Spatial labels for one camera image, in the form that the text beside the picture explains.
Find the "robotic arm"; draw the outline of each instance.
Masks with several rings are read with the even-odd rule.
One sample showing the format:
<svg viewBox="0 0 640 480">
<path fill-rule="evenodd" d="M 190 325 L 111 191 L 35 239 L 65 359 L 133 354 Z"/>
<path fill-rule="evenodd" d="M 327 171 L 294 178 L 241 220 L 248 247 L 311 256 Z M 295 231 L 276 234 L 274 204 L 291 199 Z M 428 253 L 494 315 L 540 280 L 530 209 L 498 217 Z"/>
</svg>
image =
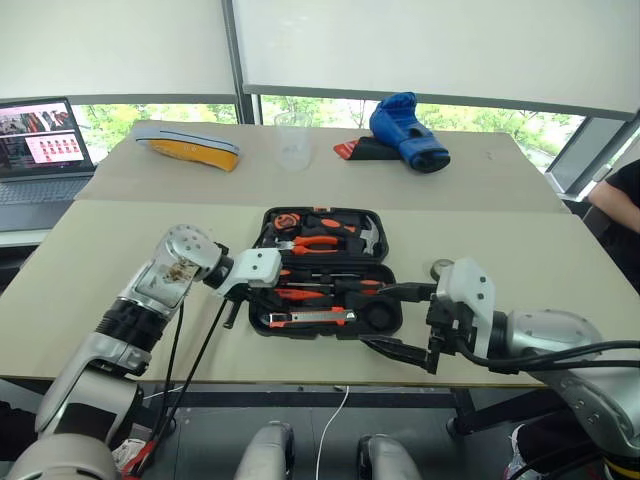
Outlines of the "robotic arm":
<svg viewBox="0 0 640 480">
<path fill-rule="evenodd" d="M 494 311 L 495 286 L 470 258 L 449 262 L 437 280 L 437 285 L 405 283 L 379 291 L 403 301 L 430 302 L 427 349 L 377 335 L 360 339 L 389 358 L 433 374 L 441 353 L 457 352 L 499 373 L 526 371 L 567 402 L 610 466 L 638 471 L 640 374 L 637 368 L 602 366 L 608 361 L 611 365 L 640 366 L 638 342 L 633 353 L 597 353 L 591 347 L 602 342 L 602 336 L 578 315 L 548 309 L 509 315 Z M 596 355 L 597 368 L 576 368 Z"/>
<path fill-rule="evenodd" d="M 249 298 L 252 288 L 277 283 L 277 249 L 245 250 L 235 259 L 227 253 L 196 227 L 177 225 L 167 232 L 49 388 L 36 417 L 39 440 L 9 479 L 116 478 L 104 444 L 128 433 L 128 414 L 142 397 L 125 376 L 146 371 L 153 347 L 193 282 L 234 301 Z"/>
</svg>

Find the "person's arm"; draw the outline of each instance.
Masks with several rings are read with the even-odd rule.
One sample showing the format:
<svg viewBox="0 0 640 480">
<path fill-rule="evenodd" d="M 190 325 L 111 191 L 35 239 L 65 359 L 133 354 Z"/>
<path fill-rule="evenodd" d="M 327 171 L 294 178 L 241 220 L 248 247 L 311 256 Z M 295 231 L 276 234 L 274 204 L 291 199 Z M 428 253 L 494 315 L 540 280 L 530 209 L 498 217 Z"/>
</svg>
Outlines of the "person's arm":
<svg viewBox="0 0 640 480">
<path fill-rule="evenodd" d="M 640 234 L 640 208 L 622 190 L 600 182 L 591 190 L 589 201 L 620 225 Z"/>
</svg>

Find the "table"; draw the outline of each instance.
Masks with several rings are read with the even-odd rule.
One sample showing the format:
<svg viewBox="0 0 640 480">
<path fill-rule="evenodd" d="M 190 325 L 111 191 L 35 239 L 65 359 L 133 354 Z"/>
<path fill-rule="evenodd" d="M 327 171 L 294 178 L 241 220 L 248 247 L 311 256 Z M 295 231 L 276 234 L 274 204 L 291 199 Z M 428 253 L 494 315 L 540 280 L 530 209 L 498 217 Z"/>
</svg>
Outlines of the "table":
<svg viewBox="0 0 640 480">
<path fill-rule="evenodd" d="M 349 206 L 447 211 L 557 212 L 568 210 L 505 133 L 436 132 L 452 157 L 424 175 L 400 161 L 344 161 L 333 145 L 368 130 L 295 129 L 311 147 L 311 164 L 288 171 L 287 139 L 276 127 L 212 123 L 142 122 L 223 137 L 240 147 L 232 173 L 179 161 L 137 145 L 131 137 L 103 160 L 77 198 L 224 205 Z"/>
<path fill-rule="evenodd" d="M 158 202 L 75 202 L 0 297 L 0 376 L 55 377 L 71 351 L 176 223 L 192 223 L 231 253 L 259 233 L 264 207 Z M 472 256 L 497 286 L 496 308 L 556 308 L 589 318 L 605 339 L 638 338 L 640 297 L 582 222 L 572 215 L 378 210 L 390 244 L 385 264 L 399 281 L 424 281 L 437 258 Z M 174 369 L 179 381 L 220 299 L 202 284 L 186 300 Z M 404 304 L 397 337 L 425 345 L 427 304 Z M 294 384 L 533 385 L 443 356 L 437 376 L 391 361 L 357 341 L 265 338 L 246 320 L 217 331 L 195 380 Z M 160 381 L 171 322 L 142 380 Z"/>
</svg>

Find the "white cable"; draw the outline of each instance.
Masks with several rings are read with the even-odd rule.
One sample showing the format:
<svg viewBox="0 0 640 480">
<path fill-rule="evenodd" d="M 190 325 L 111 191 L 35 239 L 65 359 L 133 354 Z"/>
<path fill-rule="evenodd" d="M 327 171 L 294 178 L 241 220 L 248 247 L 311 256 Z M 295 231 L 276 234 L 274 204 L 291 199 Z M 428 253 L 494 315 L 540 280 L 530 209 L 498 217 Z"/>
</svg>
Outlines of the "white cable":
<svg viewBox="0 0 640 480">
<path fill-rule="evenodd" d="M 324 426 L 324 430 L 322 431 L 322 436 L 320 437 L 320 446 L 318 447 L 318 461 L 316 462 L 316 480 L 319 480 L 319 475 L 320 475 L 320 454 L 322 453 L 322 444 L 324 443 L 324 436 L 327 433 L 327 429 L 329 428 L 329 425 L 331 425 L 331 422 L 333 422 L 333 419 L 338 416 L 338 414 L 340 413 L 340 410 L 342 410 L 342 407 L 344 407 L 344 404 L 347 401 L 348 396 L 349 396 L 349 385 L 347 385 L 347 391 L 344 394 L 342 403 L 340 404 L 338 409 L 335 411 L 335 413 L 331 416 L 327 424 Z"/>
<path fill-rule="evenodd" d="M 167 393 L 177 392 L 178 390 L 182 390 L 184 386 L 176 387 L 171 390 L 167 390 Z M 144 397 L 143 400 L 149 400 L 150 398 L 157 397 L 158 395 L 164 395 L 164 392 L 154 393 L 153 395 L 149 395 L 148 397 Z"/>
</svg>

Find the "blue boxing glove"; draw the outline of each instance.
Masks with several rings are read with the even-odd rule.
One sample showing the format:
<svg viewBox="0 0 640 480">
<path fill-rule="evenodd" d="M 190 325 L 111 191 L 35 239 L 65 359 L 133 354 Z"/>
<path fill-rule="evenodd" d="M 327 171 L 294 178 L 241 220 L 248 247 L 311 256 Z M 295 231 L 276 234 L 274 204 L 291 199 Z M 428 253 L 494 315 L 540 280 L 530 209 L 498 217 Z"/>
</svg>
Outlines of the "blue boxing glove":
<svg viewBox="0 0 640 480">
<path fill-rule="evenodd" d="M 449 165 L 449 151 L 418 121 L 415 111 L 414 93 L 396 93 L 378 104 L 369 128 L 376 139 L 398 150 L 411 168 L 435 172 Z"/>
</svg>

